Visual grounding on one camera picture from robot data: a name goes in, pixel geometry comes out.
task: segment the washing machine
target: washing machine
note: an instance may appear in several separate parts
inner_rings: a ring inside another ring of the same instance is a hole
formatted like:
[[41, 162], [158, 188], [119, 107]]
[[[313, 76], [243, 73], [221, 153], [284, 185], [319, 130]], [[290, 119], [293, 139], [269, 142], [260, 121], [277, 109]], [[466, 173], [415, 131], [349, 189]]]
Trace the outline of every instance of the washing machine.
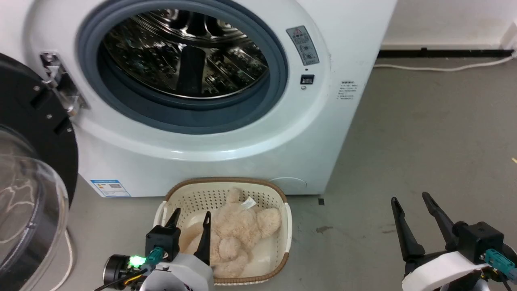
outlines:
[[[395, 4], [3, 1], [0, 61], [41, 81], [3, 91], [75, 135], [79, 174], [103, 197], [163, 196], [199, 177], [323, 194]], [[73, 126], [45, 112], [42, 92]]]

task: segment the teddy bear ear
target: teddy bear ear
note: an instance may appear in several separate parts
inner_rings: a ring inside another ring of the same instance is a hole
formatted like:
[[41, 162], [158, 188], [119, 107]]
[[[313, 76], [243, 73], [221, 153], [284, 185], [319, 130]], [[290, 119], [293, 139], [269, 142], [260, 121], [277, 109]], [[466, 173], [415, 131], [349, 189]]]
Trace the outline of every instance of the teddy bear ear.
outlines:
[[226, 196], [226, 203], [237, 203], [240, 199], [240, 194], [242, 194], [242, 190], [239, 188], [231, 188], [228, 191]]

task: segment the concrete floor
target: concrete floor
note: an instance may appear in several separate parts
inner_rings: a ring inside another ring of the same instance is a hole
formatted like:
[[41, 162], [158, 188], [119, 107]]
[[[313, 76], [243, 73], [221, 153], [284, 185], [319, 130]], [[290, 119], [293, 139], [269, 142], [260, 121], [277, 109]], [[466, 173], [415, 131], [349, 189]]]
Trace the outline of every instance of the concrete floor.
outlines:
[[[396, 61], [438, 67], [469, 62]], [[422, 191], [430, 192], [452, 220], [486, 221], [517, 246], [516, 92], [517, 61], [455, 73], [374, 70], [325, 206], [317, 197], [288, 198], [294, 237], [284, 270], [261, 285], [218, 290], [400, 290], [404, 263], [392, 196], [428, 252], [444, 247]], [[142, 234], [152, 227], [160, 201], [105, 199], [79, 181], [69, 219], [78, 258], [61, 290], [91, 291], [101, 285], [111, 254], [141, 252]], [[49, 290], [61, 279], [68, 260], [64, 242], [58, 251], [35, 290]]]

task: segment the laundry basket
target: laundry basket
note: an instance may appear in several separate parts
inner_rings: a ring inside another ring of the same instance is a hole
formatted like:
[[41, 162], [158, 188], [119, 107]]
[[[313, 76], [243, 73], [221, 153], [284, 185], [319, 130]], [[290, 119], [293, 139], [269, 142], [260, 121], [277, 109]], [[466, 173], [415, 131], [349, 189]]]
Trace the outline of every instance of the laundry basket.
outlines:
[[216, 285], [249, 285], [263, 283], [278, 274], [289, 257], [293, 233], [291, 209], [278, 186], [263, 180], [249, 178], [200, 178], [174, 186], [158, 208], [154, 225], [164, 225], [176, 208], [181, 208], [177, 227], [186, 229], [200, 222], [206, 211], [217, 215], [217, 209], [226, 202], [232, 188], [239, 188], [245, 197], [253, 198], [262, 208], [278, 208], [282, 226], [271, 237], [261, 240], [252, 251], [252, 260], [242, 272], [242, 278], [215, 279]]

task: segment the floor stain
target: floor stain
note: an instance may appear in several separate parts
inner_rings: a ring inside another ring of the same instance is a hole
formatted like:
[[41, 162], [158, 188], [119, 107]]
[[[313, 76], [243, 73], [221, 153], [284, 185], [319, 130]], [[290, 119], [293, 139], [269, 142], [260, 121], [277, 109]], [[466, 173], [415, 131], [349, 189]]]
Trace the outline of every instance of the floor stain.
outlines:
[[395, 226], [395, 223], [388, 223], [388, 224], [385, 224], [385, 225], [381, 225], [381, 226], [378, 227], [378, 229], [384, 228], [385, 226]]
[[316, 229], [316, 232], [319, 233], [319, 234], [322, 234], [323, 232], [329, 230], [329, 229], [333, 229], [334, 227], [333, 226], [322, 226], [322, 227], [318, 227]]

